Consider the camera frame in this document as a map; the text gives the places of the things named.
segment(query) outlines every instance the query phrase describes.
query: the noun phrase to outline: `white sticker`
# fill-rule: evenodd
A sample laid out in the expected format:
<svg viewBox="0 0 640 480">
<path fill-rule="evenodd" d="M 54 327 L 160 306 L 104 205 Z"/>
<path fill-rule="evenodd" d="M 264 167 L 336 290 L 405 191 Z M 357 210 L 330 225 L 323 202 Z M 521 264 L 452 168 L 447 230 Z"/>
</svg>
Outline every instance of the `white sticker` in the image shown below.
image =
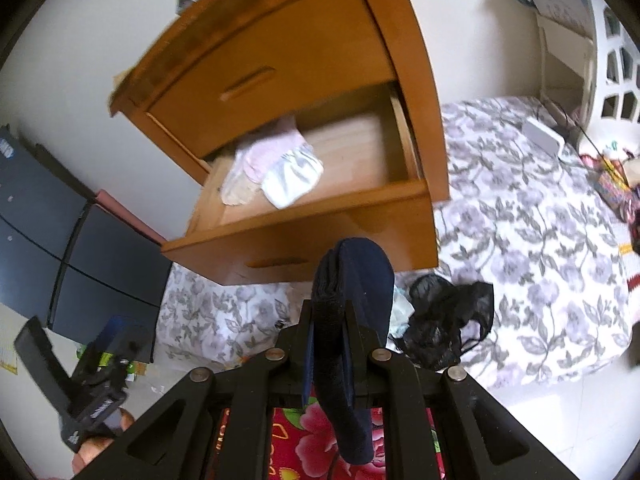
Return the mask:
<svg viewBox="0 0 640 480">
<path fill-rule="evenodd" d="M 15 150 L 12 148 L 9 142 L 2 137 L 0 137 L 0 153 L 4 155 L 4 158 L 12 158 L 15 153 Z"/>
</svg>

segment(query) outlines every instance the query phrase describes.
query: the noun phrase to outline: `white power adapter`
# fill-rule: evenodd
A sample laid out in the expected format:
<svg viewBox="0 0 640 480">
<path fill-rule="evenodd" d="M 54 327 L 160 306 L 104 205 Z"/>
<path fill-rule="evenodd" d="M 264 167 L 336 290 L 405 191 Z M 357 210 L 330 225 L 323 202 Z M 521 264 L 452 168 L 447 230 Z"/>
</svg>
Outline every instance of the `white power adapter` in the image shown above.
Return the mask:
<svg viewBox="0 0 640 480">
<path fill-rule="evenodd" d="M 522 125 L 522 134 L 549 155 L 561 158 L 564 139 L 546 124 L 530 117 Z"/>
</svg>

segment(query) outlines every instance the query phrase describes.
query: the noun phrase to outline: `dark gray panel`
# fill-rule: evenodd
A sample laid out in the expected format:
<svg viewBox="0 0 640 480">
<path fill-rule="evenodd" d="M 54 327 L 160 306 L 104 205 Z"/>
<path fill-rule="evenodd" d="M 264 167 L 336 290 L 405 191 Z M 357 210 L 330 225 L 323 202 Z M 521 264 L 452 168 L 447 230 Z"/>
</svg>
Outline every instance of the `dark gray panel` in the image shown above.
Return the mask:
<svg viewBox="0 0 640 480">
<path fill-rule="evenodd" d="M 144 326 L 149 335 L 155 338 L 158 313 L 158 308 L 125 296 L 67 267 L 52 330 L 73 341 L 88 344 L 100 333 L 111 316 L 123 316 Z M 140 353 L 139 361 L 149 362 L 151 347 L 149 342 Z"/>
<path fill-rule="evenodd" d="M 0 303 L 44 326 L 60 261 L 0 219 Z"/>
<path fill-rule="evenodd" d="M 171 267 L 157 244 L 97 205 L 91 207 L 82 224 L 69 264 L 157 306 Z"/>
<path fill-rule="evenodd" d="M 0 142 L 11 147 L 0 153 L 0 216 L 62 258 L 84 198 L 41 166 L 5 128 L 0 128 Z"/>
</svg>

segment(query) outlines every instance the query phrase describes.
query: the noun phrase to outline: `wooden cabinet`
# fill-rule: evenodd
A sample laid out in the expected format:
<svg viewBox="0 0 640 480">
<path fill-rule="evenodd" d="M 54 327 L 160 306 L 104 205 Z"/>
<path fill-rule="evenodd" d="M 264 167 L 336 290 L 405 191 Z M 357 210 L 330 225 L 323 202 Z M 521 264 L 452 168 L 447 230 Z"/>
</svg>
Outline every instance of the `wooden cabinet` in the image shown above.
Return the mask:
<svg viewBox="0 0 640 480">
<path fill-rule="evenodd" d="M 204 185 L 186 236 L 163 252 L 216 282 L 311 280 L 351 236 L 376 241 L 395 270 L 437 266 L 446 153 L 408 0 L 201 0 L 118 86 L 117 111 Z M 225 206 L 234 140 L 284 114 L 324 164 L 318 186 L 285 210 L 261 195 Z"/>
</svg>

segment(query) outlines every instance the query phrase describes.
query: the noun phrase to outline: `human hand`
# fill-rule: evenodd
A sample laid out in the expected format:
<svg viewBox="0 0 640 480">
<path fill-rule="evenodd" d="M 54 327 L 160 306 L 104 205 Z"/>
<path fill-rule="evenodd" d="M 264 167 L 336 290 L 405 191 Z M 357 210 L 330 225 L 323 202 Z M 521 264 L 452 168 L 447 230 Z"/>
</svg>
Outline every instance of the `human hand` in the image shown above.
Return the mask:
<svg viewBox="0 0 640 480">
<path fill-rule="evenodd" d="M 120 419 L 120 427 L 122 428 L 122 431 L 127 431 L 135 422 L 135 419 L 133 418 L 133 415 L 122 408 L 120 408 L 120 415 L 122 416 Z M 112 442 L 112 438 L 95 436 L 82 444 L 80 450 L 74 455 L 71 461 L 71 469 L 73 470 L 74 475 L 81 472 L 82 469 L 91 462 L 91 460 L 100 455 L 100 453 L 107 449 Z"/>
</svg>

